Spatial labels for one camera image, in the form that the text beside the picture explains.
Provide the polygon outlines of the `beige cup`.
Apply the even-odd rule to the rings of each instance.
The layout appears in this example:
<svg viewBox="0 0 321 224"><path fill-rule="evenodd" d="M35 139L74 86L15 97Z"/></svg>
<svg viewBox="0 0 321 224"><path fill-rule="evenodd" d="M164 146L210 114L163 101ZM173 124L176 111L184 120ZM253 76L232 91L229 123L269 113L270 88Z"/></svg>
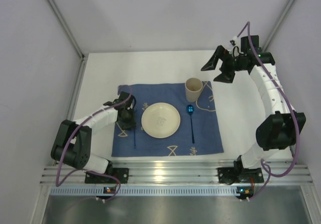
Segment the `beige cup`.
<svg viewBox="0 0 321 224"><path fill-rule="evenodd" d="M189 78L185 82L186 99L195 102L201 94L203 83L198 78Z"/></svg>

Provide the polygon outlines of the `cream ceramic plate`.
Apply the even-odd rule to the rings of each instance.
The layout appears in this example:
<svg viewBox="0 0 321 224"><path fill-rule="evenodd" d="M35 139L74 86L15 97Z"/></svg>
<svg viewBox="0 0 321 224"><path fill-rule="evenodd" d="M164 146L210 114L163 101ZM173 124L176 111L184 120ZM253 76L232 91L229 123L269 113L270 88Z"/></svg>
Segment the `cream ceramic plate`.
<svg viewBox="0 0 321 224"><path fill-rule="evenodd" d="M157 139L172 136L178 130L180 123L181 116L178 110L165 102L150 105L141 116L143 130Z"/></svg>

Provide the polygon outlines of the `blue metal spoon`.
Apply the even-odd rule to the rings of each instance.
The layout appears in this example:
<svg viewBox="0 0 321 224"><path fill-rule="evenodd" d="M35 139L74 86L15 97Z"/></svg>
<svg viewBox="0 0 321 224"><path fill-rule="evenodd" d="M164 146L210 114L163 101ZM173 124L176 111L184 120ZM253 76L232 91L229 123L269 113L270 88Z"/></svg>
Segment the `blue metal spoon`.
<svg viewBox="0 0 321 224"><path fill-rule="evenodd" d="M186 111L188 113L188 115L190 116L190 122L191 122L191 133L192 133L192 143L195 143L195 137L194 137L194 129L193 129L193 119L192 119L192 115L194 113L194 107L193 105L189 104L186 107Z"/></svg>

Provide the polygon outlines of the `blue fish-print placemat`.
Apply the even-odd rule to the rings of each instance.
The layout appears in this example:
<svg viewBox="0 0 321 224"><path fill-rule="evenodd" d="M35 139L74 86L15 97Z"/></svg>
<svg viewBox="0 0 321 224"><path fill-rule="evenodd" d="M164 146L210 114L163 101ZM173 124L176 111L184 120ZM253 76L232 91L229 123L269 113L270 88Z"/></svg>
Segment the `blue fish-print placemat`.
<svg viewBox="0 0 321 224"><path fill-rule="evenodd" d="M193 103L194 144L192 143L190 116L186 111L189 102L186 99L184 83L135 84L131 88L136 98L134 108L137 122L136 149L134 148L133 130L122 130L116 124L112 146L113 157L177 157L218 154L224 151L212 86L209 81L203 82L201 94ZM143 111L158 102L171 104L181 116L178 130L172 136L164 139L149 136L141 125Z"/></svg>

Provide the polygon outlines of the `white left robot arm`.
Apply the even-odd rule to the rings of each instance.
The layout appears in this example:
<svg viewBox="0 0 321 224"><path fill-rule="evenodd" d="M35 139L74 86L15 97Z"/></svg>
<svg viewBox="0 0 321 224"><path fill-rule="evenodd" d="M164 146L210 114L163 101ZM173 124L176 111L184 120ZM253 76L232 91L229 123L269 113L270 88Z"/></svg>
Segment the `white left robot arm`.
<svg viewBox="0 0 321 224"><path fill-rule="evenodd" d="M122 91L117 99L104 103L94 113L75 121L62 121L51 150L51 158L77 170L106 173L111 163L91 153L92 136L113 123L118 124L122 130L135 128L135 105L136 98Z"/></svg>

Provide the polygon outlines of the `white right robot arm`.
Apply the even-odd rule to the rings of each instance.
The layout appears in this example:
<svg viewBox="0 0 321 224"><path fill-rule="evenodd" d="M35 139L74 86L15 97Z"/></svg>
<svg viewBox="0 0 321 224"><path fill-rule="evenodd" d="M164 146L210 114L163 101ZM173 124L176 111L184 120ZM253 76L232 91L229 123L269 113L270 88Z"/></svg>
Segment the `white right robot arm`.
<svg viewBox="0 0 321 224"><path fill-rule="evenodd" d="M268 159L279 150L293 146L297 132L291 112L294 113L299 130L306 122L304 113L298 113L293 107L288 107L283 97L277 73L275 60L270 52L263 52L259 47L259 37L242 37L239 54L233 49L237 47L232 40L229 47L219 45L210 60L202 67L202 71L215 70L218 61L222 61L221 74L214 78L216 82L232 83L237 71L247 71L254 81L264 105L266 119L256 129L256 142L240 160L245 168L257 168L261 159Z"/></svg>

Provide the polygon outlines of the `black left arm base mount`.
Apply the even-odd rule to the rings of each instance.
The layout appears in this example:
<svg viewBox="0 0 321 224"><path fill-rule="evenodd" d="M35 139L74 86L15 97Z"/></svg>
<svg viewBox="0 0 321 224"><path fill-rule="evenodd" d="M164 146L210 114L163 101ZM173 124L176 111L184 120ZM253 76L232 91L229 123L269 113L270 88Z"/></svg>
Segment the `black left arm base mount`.
<svg viewBox="0 0 321 224"><path fill-rule="evenodd" d="M109 176L112 176L120 181L121 184L126 184L129 178L128 168L111 168L104 174L93 174L86 172L86 184L116 184L117 181Z"/></svg>

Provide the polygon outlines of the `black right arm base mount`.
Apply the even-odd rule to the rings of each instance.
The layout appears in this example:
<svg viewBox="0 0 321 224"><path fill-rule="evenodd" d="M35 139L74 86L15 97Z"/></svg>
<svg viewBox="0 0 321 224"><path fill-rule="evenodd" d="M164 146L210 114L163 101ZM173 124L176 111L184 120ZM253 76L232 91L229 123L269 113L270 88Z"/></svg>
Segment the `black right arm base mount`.
<svg viewBox="0 0 321 224"><path fill-rule="evenodd" d="M219 183L232 185L234 183L263 183L261 168L236 170L234 167L221 167L217 169Z"/></svg>

